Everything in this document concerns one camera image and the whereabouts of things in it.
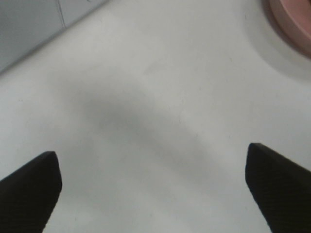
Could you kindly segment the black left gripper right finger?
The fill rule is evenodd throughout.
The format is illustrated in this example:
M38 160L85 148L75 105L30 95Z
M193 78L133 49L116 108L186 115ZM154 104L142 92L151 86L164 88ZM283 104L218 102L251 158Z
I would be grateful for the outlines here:
M245 181L271 232L311 231L309 170L261 143L251 143Z

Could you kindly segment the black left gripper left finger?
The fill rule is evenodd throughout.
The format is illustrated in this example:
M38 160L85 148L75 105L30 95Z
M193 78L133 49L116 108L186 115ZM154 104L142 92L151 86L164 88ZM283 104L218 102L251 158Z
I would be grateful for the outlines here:
M0 231L41 233L62 189L57 155L46 151L0 182Z

